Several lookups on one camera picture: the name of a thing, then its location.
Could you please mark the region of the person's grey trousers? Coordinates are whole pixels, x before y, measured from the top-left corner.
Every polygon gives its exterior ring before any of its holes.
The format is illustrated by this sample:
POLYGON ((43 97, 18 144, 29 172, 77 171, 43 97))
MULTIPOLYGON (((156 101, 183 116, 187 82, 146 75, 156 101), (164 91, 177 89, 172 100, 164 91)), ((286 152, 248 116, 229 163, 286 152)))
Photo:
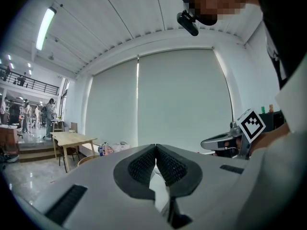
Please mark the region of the person's grey trousers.
POLYGON ((290 133, 263 149, 236 230, 307 230, 307 53, 277 103, 290 133))

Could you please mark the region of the black cabinet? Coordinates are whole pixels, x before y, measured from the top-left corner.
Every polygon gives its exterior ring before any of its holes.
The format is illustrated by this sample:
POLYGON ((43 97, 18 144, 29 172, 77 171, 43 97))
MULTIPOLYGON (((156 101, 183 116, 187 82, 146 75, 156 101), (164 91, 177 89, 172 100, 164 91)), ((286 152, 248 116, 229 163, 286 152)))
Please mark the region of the black cabinet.
POLYGON ((285 123, 285 118, 281 111, 259 114, 259 116, 266 126, 263 133, 273 131, 285 123))

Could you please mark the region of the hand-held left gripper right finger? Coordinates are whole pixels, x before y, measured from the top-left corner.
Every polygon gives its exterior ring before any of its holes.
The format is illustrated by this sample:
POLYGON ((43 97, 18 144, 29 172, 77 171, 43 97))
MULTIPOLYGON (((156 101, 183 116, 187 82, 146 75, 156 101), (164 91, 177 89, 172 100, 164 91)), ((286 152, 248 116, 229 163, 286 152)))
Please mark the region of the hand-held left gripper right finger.
POLYGON ((169 186, 169 215, 155 230, 241 230, 247 198, 241 183, 247 160, 155 146, 157 167, 169 186))

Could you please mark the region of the person's black top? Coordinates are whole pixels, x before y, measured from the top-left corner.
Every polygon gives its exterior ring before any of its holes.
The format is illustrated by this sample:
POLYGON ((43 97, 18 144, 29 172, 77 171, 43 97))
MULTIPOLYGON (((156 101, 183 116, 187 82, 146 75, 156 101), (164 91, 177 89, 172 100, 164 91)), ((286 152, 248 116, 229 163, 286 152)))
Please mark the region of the person's black top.
POLYGON ((292 29, 307 10, 307 0, 258 0, 269 58, 282 88, 307 53, 307 33, 292 29))

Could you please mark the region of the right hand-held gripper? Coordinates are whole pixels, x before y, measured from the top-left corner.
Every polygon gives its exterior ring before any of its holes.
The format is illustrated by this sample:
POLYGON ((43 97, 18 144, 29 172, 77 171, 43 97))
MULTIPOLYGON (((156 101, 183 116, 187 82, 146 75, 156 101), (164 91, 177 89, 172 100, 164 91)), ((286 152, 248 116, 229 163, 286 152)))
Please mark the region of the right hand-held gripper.
POLYGON ((252 142, 265 129, 261 117, 252 109, 245 111, 236 121, 231 122, 230 132, 205 139, 201 147, 205 150, 236 149, 236 140, 240 139, 240 148, 237 158, 249 159, 249 150, 252 142))

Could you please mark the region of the round wooden side table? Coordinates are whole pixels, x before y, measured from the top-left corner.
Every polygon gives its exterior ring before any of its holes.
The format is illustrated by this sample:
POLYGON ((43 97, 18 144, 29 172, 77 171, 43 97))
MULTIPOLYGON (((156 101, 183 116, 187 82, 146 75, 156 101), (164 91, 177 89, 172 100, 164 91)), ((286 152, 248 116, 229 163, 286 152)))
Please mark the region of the round wooden side table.
POLYGON ((87 157, 81 159, 81 160, 78 162, 78 165, 77 165, 77 166, 79 167, 79 166, 81 166, 82 164, 84 164, 85 162, 90 161, 90 160, 95 159, 95 158, 99 158, 99 157, 100 157, 99 154, 87 156, 87 157))

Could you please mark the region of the black metal chair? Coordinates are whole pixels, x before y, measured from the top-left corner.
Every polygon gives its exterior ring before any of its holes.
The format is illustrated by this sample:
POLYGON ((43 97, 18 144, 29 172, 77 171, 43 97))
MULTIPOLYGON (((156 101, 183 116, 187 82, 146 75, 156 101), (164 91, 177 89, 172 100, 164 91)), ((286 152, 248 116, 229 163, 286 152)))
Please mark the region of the black metal chair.
MULTIPOLYGON (((60 155, 65 157, 63 147, 57 147, 57 149, 58 149, 60 155)), ((67 155, 72 156, 73 160, 74 160, 74 155, 76 155, 78 160, 80 161, 79 152, 78 152, 77 148, 68 147, 68 148, 66 148, 66 150, 67 150, 67 155)))

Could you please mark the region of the black mezzanine railing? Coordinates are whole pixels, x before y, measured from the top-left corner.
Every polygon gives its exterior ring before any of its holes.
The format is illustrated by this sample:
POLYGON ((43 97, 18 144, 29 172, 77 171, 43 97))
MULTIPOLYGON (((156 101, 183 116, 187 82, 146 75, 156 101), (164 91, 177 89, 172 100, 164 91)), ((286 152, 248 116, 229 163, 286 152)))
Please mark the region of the black mezzanine railing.
POLYGON ((31 90, 44 92, 52 95, 58 95, 59 87, 34 80, 32 78, 22 76, 13 71, 7 71, 4 67, 0 66, 0 83, 9 83, 16 86, 28 88, 31 90))

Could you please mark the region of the pink cartoon tote bag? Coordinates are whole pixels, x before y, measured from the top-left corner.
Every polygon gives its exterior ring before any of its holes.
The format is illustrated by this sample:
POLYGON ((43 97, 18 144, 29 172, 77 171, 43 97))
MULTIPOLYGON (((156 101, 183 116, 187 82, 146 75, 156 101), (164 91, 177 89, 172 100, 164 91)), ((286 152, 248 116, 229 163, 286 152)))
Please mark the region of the pink cartoon tote bag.
POLYGON ((130 145, 126 141, 120 141, 111 145, 113 153, 130 149, 130 145))

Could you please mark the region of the wooden step platform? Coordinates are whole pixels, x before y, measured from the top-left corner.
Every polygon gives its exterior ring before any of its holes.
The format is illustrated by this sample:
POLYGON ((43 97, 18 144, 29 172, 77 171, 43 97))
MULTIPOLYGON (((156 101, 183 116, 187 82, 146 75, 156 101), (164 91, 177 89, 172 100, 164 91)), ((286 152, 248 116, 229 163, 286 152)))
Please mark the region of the wooden step platform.
POLYGON ((55 159, 59 152, 54 149, 51 140, 39 143, 19 143, 19 162, 34 162, 55 159))

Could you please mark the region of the light wooden desk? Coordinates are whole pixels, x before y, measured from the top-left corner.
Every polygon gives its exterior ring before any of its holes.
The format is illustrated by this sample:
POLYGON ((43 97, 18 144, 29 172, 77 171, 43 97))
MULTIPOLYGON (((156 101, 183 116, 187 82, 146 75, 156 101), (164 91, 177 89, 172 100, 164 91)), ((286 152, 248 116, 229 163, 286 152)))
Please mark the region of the light wooden desk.
POLYGON ((58 145, 60 147, 63 147, 64 160, 65 160, 67 173, 70 172, 70 164, 68 161, 67 148, 78 147, 84 144, 90 144, 92 154, 93 155, 96 154, 93 141, 97 140, 97 138, 91 138, 83 134, 71 133, 71 132, 51 132, 50 134, 53 138, 54 147, 56 147, 55 140, 58 142, 58 145))

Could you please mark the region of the ceiling tube light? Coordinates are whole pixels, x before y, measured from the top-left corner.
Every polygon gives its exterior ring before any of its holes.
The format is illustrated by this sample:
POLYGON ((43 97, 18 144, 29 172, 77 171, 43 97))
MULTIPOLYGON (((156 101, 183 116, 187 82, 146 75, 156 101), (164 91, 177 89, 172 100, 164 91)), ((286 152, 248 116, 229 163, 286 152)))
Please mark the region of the ceiling tube light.
POLYGON ((38 31, 38 35, 36 39, 36 45, 35 45, 35 48, 39 51, 41 51, 43 48, 43 44, 44 44, 44 40, 47 35, 47 31, 56 13, 57 11, 53 7, 49 7, 47 8, 44 14, 41 25, 39 27, 39 31, 38 31))

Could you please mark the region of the white roller blind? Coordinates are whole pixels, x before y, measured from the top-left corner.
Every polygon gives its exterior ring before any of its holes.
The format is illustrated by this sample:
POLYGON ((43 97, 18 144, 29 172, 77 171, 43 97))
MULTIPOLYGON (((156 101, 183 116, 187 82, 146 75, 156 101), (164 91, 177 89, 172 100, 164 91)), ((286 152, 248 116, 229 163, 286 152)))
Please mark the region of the white roller blind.
POLYGON ((138 144, 203 153, 201 142, 229 131, 228 86, 211 49, 166 51, 140 58, 138 144))
POLYGON ((137 60, 118 64, 93 77, 86 111, 85 134, 100 144, 137 138, 137 60))

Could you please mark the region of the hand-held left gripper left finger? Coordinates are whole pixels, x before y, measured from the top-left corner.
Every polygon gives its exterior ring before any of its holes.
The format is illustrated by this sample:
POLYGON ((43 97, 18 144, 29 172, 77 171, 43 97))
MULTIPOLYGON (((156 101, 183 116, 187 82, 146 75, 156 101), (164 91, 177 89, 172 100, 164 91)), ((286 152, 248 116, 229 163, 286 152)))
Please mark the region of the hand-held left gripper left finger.
POLYGON ((33 204, 20 196, 16 201, 32 228, 40 230, 173 230, 155 206, 153 184, 164 184, 154 176, 155 158, 139 168, 145 181, 133 181, 129 187, 132 193, 149 192, 151 198, 126 194, 114 179, 116 165, 142 150, 136 147, 87 161, 49 186, 33 204))

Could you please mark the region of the brown box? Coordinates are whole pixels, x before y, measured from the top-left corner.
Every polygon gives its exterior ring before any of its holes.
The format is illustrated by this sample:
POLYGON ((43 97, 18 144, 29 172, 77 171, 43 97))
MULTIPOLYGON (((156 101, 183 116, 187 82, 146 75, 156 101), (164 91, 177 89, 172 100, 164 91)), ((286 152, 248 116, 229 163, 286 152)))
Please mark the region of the brown box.
POLYGON ((18 152, 17 126, 0 125, 0 145, 5 151, 18 152))

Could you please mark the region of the person's right forearm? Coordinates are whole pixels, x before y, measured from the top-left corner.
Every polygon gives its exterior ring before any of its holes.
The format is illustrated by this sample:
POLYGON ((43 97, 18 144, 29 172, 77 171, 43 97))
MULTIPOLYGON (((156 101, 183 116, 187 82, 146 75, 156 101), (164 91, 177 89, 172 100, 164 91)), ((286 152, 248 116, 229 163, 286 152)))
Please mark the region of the person's right forearm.
POLYGON ((250 155, 257 149, 261 148, 267 148, 271 143, 273 143, 275 140, 284 137, 290 133, 290 129, 287 123, 284 123, 277 129, 261 133, 253 142, 251 145, 251 148, 249 150, 250 155))

